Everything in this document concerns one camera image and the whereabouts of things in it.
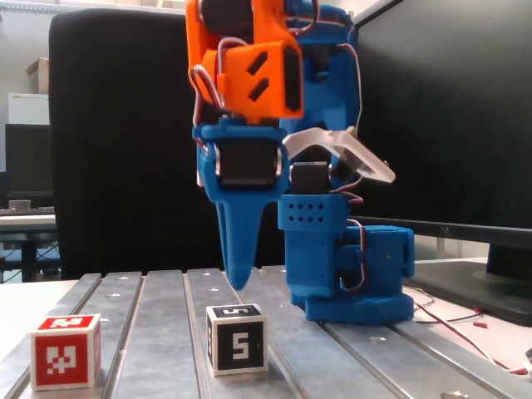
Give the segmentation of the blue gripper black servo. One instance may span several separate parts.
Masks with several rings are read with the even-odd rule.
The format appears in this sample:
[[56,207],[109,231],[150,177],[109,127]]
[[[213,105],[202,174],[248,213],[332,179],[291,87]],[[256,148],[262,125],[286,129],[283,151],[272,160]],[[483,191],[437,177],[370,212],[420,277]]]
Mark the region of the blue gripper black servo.
[[255,265],[264,208],[288,188],[286,130],[220,118],[192,130],[199,179],[216,206],[225,271],[242,289]]

